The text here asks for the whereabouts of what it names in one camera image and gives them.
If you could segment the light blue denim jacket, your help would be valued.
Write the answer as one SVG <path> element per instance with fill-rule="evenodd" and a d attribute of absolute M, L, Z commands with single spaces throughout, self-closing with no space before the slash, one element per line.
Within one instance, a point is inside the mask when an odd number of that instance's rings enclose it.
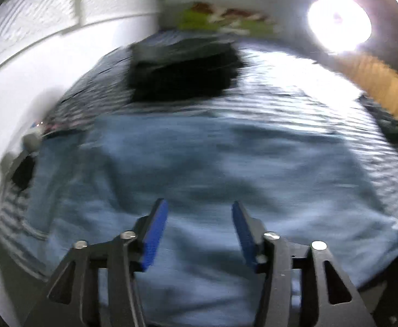
<path fill-rule="evenodd" d="M 47 276 L 76 241 L 113 239 L 160 198 L 166 228 L 137 278 L 156 324 L 253 323 L 262 280 L 242 256 L 236 201 L 289 241 L 324 241 L 355 286 L 398 256 L 395 221 L 339 137 L 162 114 L 99 117 L 44 139 L 18 243 Z"/>

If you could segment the small white blue device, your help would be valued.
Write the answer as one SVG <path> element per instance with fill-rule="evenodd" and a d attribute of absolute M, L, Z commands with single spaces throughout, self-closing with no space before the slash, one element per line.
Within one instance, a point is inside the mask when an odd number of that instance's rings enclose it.
<path fill-rule="evenodd" d="M 33 123 L 21 139 L 23 149 L 29 153 L 38 151 L 41 146 L 44 131 L 45 124 L 43 121 L 40 123 Z"/>

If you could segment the blue white striped bedsheet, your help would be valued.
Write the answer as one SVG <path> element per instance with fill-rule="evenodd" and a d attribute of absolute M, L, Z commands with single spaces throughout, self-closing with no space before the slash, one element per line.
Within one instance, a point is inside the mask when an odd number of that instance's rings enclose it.
<path fill-rule="evenodd" d="M 229 120 L 229 125 L 271 126 L 271 150 L 286 145 L 271 158 L 264 168 L 246 172 L 244 167 L 234 168 L 234 176 L 250 175 L 245 184 L 258 184 L 256 174 L 273 174 L 265 184 L 271 192 L 263 197 L 246 197 L 242 202 L 252 213 L 265 220 L 266 225 L 275 223 L 275 229 L 288 239 L 305 244 L 319 237 L 330 245 L 334 257 L 357 286 L 374 279 L 398 258 L 398 153 L 388 144 L 375 120 L 359 105 L 351 101 L 347 109 L 334 111 L 316 103 L 303 94 L 303 86 L 285 86 L 283 76 L 286 68 L 330 77 L 331 82 L 343 83 L 345 89 L 354 89 L 339 75 L 334 75 L 315 65 L 311 60 L 288 53 L 271 43 L 251 39 L 241 40 L 239 48 L 244 62 L 239 85 L 232 86 L 227 95 L 208 101 L 131 104 L 131 91 L 126 88 L 126 73 L 131 59 L 128 47 L 120 47 L 104 55 L 86 74 L 65 93 L 50 111 L 46 120 L 60 130 L 53 131 L 52 146 L 65 144 L 67 149 L 60 159 L 77 153 L 70 141 L 77 135 L 90 135 L 97 116 L 127 115 L 151 117 L 205 116 Z M 193 192 L 187 183 L 176 184 L 175 192 L 182 194 L 170 198 L 172 214 L 169 233 L 164 236 L 162 253 L 158 253 L 156 268 L 151 277 L 175 280 L 177 275 L 184 280 L 229 278 L 230 272 L 246 275 L 247 268 L 241 265 L 241 253 L 235 241 L 224 245 L 224 238 L 234 238 L 231 229 L 228 200 L 234 196 L 219 197 L 225 202 L 211 206 L 211 202 L 194 201 Z M 66 225 L 78 224 L 88 219 L 85 234 L 102 233 L 101 213 L 90 220 L 88 213 L 72 215 L 72 209 L 55 213 L 51 209 L 35 209 L 32 202 L 40 202 L 39 196 L 46 185 L 19 190 L 11 179 L 0 199 L 0 243 L 15 263 L 28 274 L 46 280 L 49 273 L 65 254 L 71 241 Z M 203 199 L 219 199 L 224 194 L 217 189 Z M 205 225 L 216 232 L 209 236 L 208 246 L 199 246 L 192 241 L 187 229 L 196 236 L 211 233 Z"/>

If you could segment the dark folded garment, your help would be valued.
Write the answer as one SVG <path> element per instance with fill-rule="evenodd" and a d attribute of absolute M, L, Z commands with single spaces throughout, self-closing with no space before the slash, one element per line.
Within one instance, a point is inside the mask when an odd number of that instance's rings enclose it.
<path fill-rule="evenodd" d="M 233 43 L 216 37 L 131 47 L 128 87 L 136 103 L 187 101 L 220 96 L 243 62 Z"/>

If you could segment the green patterned pillow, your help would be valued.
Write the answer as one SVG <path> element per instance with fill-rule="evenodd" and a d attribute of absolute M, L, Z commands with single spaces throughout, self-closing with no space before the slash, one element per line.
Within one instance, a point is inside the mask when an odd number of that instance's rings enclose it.
<path fill-rule="evenodd" d="M 201 1 L 167 4 L 161 25 L 254 38 L 273 38 L 279 30 L 275 20 L 261 11 Z"/>

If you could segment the bright lamp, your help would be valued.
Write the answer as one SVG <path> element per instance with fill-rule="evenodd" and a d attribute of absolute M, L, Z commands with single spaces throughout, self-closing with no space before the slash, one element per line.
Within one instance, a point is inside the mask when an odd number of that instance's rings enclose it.
<path fill-rule="evenodd" d="M 355 0 L 316 0 L 306 18 L 315 42 L 332 54 L 357 51 L 373 31 L 369 15 Z"/>

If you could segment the wooden bed frame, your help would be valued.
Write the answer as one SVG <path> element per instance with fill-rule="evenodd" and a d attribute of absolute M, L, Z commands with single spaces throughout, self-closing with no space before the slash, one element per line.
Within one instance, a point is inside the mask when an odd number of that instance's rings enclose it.
<path fill-rule="evenodd" d="M 367 53 L 335 57 L 338 70 L 398 120 L 398 72 Z"/>

